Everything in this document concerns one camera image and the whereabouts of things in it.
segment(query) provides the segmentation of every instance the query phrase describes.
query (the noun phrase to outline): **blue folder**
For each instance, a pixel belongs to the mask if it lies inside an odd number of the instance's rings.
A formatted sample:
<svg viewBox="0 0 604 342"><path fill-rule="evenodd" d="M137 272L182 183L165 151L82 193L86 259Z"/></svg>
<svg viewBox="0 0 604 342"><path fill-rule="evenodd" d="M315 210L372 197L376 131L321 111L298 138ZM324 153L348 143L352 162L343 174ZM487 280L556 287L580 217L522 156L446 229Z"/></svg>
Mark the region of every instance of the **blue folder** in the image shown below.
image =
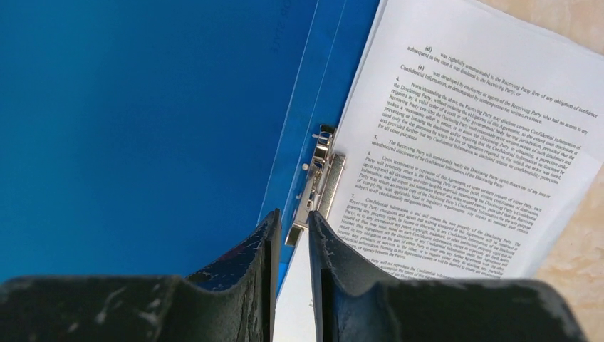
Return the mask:
<svg viewBox="0 0 604 342"><path fill-rule="evenodd" d="M190 274L246 237L316 4L3 1L0 281Z"/></svg>

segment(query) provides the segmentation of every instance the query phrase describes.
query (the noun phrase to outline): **beige surface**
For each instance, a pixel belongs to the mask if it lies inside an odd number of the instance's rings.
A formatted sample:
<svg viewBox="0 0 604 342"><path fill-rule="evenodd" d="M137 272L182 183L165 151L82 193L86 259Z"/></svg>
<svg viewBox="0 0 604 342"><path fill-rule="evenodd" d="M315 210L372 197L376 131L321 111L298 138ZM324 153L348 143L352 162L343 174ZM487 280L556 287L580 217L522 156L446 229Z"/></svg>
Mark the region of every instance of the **beige surface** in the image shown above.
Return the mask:
<svg viewBox="0 0 604 342"><path fill-rule="evenodd" d="M604 0L481 1L604 54ZM537 277L566 298L590 341L604 341L604 168Z"/></svg>

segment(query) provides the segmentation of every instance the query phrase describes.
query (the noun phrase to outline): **metal binder clip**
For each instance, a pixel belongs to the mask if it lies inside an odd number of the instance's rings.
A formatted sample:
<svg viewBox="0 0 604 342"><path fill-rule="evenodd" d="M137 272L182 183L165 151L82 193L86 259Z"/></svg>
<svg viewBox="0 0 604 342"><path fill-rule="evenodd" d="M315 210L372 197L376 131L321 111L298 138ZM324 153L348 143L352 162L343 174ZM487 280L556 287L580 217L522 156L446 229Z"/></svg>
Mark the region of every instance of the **metal binder clip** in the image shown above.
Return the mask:
<svg viewBox="0 0 604 342"><path fill-rule="evenodd" d="M317 145L310 164L304 165L308 171L306 185L300 194L300 203L293 217L293 224L287 234L285 244L295 246L302 231L308 229L308 214L319 211L327 217L335 190L340 182L346 156L333 153L333 136L335 128L321 125Z"/></svg>

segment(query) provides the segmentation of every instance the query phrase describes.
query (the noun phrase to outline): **paper document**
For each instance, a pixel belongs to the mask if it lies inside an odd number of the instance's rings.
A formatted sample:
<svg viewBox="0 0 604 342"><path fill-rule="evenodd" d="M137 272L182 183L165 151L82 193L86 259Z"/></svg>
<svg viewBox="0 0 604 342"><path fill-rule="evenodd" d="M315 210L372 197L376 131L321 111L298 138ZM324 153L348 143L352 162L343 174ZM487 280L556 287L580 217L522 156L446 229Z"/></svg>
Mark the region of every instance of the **paper document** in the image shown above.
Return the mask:
<svg viewBox="0 0 604 342"><path fill-rule="evenodd" d="M329 223L401 279L532 276L604 159L604 58L475 1L389 0L375 25ZM307 263L278 315L311 300Z"/></svg>
<svg viewBox="0 0 604 342"><path fill-rule="evenodd" d="M315 314L311 286L308 232L302 233L291 257L286 279L277 298L273 340L315 341Z"/></svg>

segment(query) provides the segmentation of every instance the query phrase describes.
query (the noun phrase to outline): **blue plastic cover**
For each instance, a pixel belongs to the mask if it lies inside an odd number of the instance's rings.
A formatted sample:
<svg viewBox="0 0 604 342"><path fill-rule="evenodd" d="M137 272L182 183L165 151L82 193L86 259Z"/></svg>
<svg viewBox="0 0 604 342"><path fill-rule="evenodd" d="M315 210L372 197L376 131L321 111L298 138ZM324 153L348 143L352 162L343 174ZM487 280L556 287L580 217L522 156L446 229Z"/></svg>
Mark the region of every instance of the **blue plastic cover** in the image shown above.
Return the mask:
<svg viewBox="0 0 604 342"><path fill-rule="evenodd" d="M2 1L0 281L189 274L249 235L315 9Z"/></svg>
<svg viewBox="0 0 604 342"><path fill-rule="evenodd" d="M320 0L279 140L260 217L283 208L283 241L298 206L321 124L337 125L380 0ZM286 270L292 247L282 247ZM280 272L279 286L285 272Z"/></svg>

